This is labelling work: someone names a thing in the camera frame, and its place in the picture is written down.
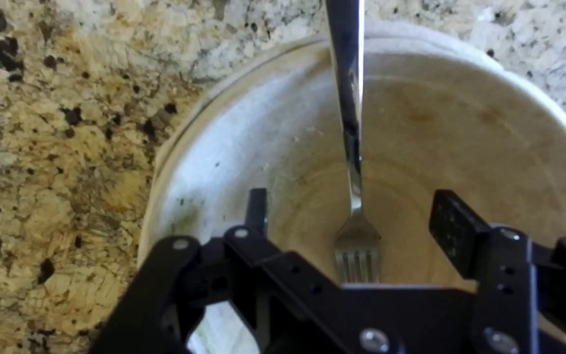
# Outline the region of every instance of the screw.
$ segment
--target screw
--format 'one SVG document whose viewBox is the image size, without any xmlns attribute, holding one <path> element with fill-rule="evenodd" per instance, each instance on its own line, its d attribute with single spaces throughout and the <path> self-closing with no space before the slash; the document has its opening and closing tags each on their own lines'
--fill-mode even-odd
<svg viewBox="0 0 566 354">
<path fill-rule="evenodd" d="M 486 329 L 484 331 L 486 343 L 492 350 L 500 352 L 500 354 L 519 354 L 519 345 L 514 337 L 502 333 L 502 331 L 494 331 L 494 329 Z"/>
<path fill-rule="evenodd" d="M 384 354 L 390 352 L 390 341 L 378 329 L 362 331 L 360 343 L 362 343 L 362 348 L 366 348 L 366 352 L 384 352 Z"/>
<path fill-rule="evenodd" d="M 506 238 L 510 238 L 510 240 L 521 240 L 521 236 L 519 236 L 518 232 L 512 232 L 512 230 L 508 230 L 508 228 L 502 228 L 502 234 L 504 234 Z"/>
<path fill-rule="evenodd" d="M 236 238 L 246 238 L 248 230 L 246 228 L 236 228 Z"/>
<path fill-rule="evenodd" d="M 176 240 L 172 244 L 174 250 L 187 250 L 189 248 L 189 242 L 187 240 Z"/>
</svg>

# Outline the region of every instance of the granite countertop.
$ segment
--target granite countertop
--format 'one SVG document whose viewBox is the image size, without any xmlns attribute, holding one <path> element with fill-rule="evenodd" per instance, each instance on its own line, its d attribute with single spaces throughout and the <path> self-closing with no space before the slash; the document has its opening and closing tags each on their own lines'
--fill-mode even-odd
<svg viewBox="0 0 566 354">
<path fill-rule="evenodd" d="M 566 0 L 370 0 L 566 110 Z M 0 352 L 85 352 L 136 270 L 154 158 L 201 93 L 325 32 L 319 0 L 0 0 Z"/>
</svg>

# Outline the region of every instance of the metal fork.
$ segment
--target metal fork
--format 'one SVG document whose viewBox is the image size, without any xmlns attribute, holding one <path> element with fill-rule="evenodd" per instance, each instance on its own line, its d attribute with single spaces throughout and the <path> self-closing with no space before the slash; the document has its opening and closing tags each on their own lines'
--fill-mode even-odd
<svg viewBox="0 0 566 354">
<path fill-rule="evenodd" d="M 364 0 L 327 0 L 331 57 L 348 166 L 350 219 L 337 234 L 341 282 L 380 282 L 380 232 L 364 219 L 362 201 L 362 95 L 364 95 Z"/>
</svg>

